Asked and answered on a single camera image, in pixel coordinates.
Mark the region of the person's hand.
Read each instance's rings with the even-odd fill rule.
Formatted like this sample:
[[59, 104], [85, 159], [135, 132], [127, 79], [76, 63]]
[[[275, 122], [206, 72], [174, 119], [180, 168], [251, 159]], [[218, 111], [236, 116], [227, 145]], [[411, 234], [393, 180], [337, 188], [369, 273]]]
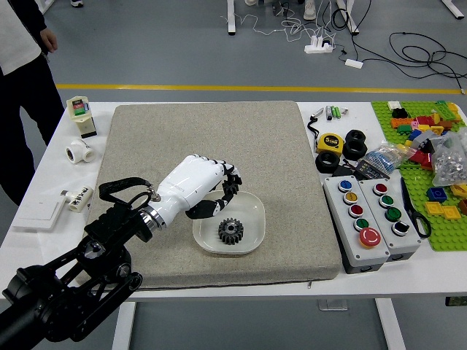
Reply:
[[54, 53], [58, 49], [58, 41], [56, 35], [49, 29], [45, 28], [40, 31], [40, 37], [43, 47], [47, 53]]

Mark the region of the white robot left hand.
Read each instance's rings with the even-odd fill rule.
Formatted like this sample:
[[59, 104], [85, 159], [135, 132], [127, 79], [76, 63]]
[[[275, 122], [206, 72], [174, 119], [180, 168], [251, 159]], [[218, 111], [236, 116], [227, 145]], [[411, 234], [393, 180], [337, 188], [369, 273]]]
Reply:
[[167, 228], [181, 211], [191, 219], [219, 214], [242, 184], [237, 167], [200, 155], [188, 155], [158, 185], [141, 210], [151, 229]]

